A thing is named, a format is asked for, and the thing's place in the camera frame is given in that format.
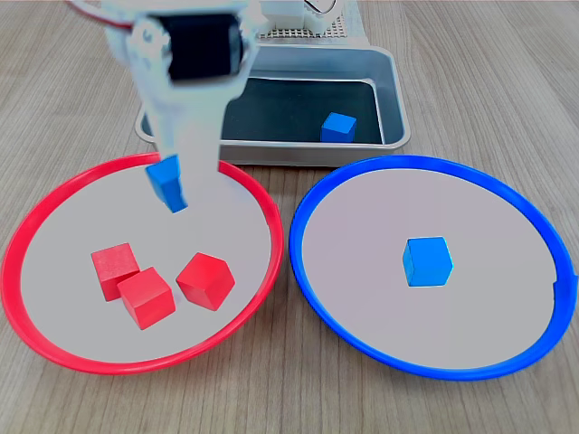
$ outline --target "blue cube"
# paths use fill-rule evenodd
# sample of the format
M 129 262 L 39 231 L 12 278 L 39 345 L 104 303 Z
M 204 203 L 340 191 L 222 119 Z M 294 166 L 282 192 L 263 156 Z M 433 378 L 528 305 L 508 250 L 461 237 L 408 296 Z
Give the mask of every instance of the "blue cube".
M 443 237 L 408 240 L 403 265 L 410 287 L 442 287 L 453 269 L 451 254 Z
M 322 126 L 321 141 L 324 143 L 354 142 L 356 123 L 356 118 L 330 113 Z
M 181 193 L 179 160 L 170 156 L 147 167 L 147 175 L 157 197 L 171 210 L 179 212 L 187 207 Z

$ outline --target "dark tray bottom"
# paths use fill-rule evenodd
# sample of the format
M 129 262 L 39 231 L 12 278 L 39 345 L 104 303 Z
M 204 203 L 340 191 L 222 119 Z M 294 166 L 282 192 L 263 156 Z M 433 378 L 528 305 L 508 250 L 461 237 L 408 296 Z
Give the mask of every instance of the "dark tray bottom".
M 357 119 L 355 143 L 382 144 L 374 90 L 358 81 L 249 79 L 227 108 L 223 140 L 319 142 L 331 112 Z M 142 127 L 153 136 L 147 116 Z

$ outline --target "red bowl rim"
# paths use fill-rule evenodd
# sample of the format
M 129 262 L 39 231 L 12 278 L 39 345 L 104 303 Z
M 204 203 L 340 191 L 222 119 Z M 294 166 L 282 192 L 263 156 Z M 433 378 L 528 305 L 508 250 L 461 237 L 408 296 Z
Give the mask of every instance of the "red bowl rim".
M 42 357 L 75 371 L 103 375 L 147 373 L 164 369 L 196 357 L 220 344 L 249 320 L 270 294 L 280 274 L 283 260 L 284 236 L 280 211 L 267 191 L 255 179 L 243 172 L 242 169 L 220 161 L 219 171 L 237 181 L 255 197 L 263 210 L 271 233 L 271 258 L 265 278 L 250 303 L 232 322 L 215 335 L 191 348 L 162 358 L 137 363 L 105 363 L 79 357 L 62 350 L 39 332 L 28 316 L 20 286 L 24 258 L 35 233 L 54 210 L 87 185 L 121 170 L 140 165 L 151 165 L 158 161 L 160 161 L 160 156 L 156 152 L 124 156 L 79 174 L 57 187 L 40 201 L 28 213 L 14 233 L 8 244 L 0 271 L 0 295 L 6 317 L 12 328 L 28 346 Z

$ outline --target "wood grain surface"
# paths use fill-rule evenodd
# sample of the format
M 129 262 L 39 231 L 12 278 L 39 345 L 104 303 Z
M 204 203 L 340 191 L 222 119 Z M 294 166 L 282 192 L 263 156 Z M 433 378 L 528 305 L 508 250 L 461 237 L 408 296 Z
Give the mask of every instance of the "wood grain surface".
M 519 190 L 579 269 L 579 4 L 363 2 L 394 54 L 413 130 L 399 152 L 474 166 Z M 60 2 L 0 2 L 0 244 L 54 187 L 150 151 L 102 29 Z M 248 168 L 284 227 L 326 171 Z M 0 433 L 579 432 L 579 323 L 541 362 L 436 382 L 360 354 L 320 322 L 284 262 L 236 335 L 157 373 L 98 377 L 32 352 L 0 315 Z

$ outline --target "perforated metal grate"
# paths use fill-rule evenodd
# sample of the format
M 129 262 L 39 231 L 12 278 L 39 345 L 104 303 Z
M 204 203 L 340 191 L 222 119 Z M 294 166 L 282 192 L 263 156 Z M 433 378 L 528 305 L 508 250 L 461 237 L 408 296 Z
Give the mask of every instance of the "perforated metal grate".
M 260 35 L 261 39 L 275 39 L 275 38 L 346 38 L 346 22 L 344 16 L 340 15 L 332 26 L 323 34 L 312 33 L 305 29 L 292 30 L 272 30 L 267 34 Z

